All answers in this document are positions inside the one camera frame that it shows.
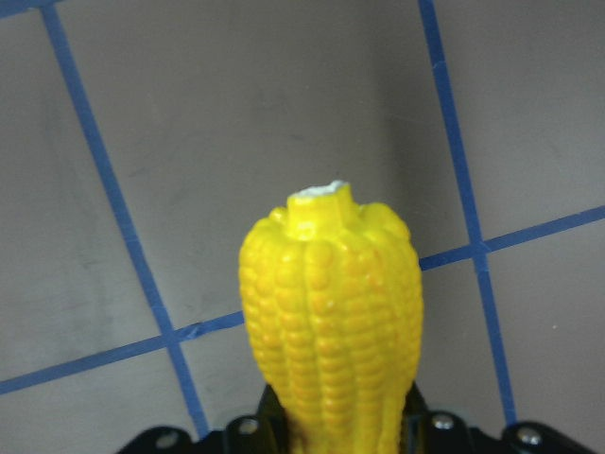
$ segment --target toy corn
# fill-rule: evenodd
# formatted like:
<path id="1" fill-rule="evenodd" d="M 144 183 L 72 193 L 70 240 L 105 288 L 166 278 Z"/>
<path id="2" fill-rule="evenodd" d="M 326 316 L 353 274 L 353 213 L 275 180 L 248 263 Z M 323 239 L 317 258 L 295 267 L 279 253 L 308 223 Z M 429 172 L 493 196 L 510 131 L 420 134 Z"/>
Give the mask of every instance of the toy corn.
<path id="1" fill-rule="evenodd" d="M 409 231 L 347 183 L 290 196 L 249 232 L 240 291 L 254 357 L 285 409 L 290 454 L 396 454 L 420 357 Z"/>

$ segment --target gray floor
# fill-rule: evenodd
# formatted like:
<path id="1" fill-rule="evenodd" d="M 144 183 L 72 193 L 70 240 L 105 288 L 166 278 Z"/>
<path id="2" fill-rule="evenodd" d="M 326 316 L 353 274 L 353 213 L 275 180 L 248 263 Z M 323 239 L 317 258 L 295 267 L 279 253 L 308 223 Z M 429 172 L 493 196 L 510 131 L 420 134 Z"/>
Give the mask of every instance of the gray floor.
<path id="1" fill-rule="evenodd" d="M 605 4 L 435 4 L 484 237 L 602 206 Z M 244 234 L 311 184 L 388 203 L 421 257 L 468 244 L 416 2 L 56 8 L 176 328 L 240 309 Z M 40 12 L 0 20 L 0 43 L 0 450 L 109 454 L 153 425 L 195 433 L 164 349 L 7 384 L 160 331 Z M 603 220 L 489 253 L 518 417 L 601 451 L 604 253 Z M 495 435 L 473 262 L 424 285 L 421 389 Z M 242 326 L 181 348 L 210 428 L 254 408 L 263 381 Z"/>

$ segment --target yellow object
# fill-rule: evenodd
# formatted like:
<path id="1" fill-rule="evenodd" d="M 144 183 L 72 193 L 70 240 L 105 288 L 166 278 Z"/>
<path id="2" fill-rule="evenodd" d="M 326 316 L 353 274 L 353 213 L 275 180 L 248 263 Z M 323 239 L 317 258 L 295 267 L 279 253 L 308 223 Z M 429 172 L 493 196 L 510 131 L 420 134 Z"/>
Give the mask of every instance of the yellow object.
<path id="1" fill-rule="evenodd" d="M 343 182 L 290 196 L 249 232 L 240 291 L 254 357 L 285 408 L 290 454 L 396 454 L 420 357 L 409 230 Z"/>

